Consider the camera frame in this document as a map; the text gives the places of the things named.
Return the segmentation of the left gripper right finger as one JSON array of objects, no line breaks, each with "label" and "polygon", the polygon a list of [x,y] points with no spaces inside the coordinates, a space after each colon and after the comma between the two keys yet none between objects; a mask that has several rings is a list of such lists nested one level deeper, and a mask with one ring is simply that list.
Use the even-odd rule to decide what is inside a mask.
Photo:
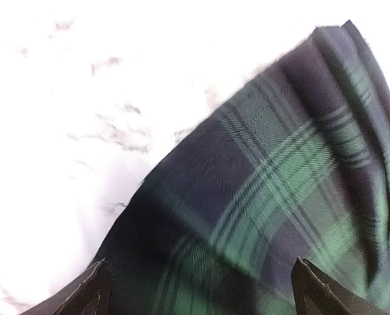
[{"label": "left gripper right finger", "polygon": [[390,310],[355,295],[307,259],[296,259],[291,281],[297,314],[390,314]]}]

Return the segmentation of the dark green plaid garment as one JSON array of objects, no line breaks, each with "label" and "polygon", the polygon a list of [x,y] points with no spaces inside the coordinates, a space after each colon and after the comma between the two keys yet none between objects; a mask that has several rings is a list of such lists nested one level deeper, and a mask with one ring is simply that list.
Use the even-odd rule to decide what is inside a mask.
[{"label": "dark green plaid garment", "polygon": [[89,267],[107,314],[297,314],[300,257],[390,310],[390,90],[352,22],[319,27],[147,175]]}]

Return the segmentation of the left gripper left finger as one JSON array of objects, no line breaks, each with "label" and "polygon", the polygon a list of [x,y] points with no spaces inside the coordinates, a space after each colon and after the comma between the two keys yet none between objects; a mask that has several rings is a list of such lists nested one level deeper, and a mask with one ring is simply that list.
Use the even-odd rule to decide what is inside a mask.
[{"label": "left gripper left finger", "polygon": [[56,294],[61,300],[53,314],[107,314],[111,286],[105,260],[95,262]]}]

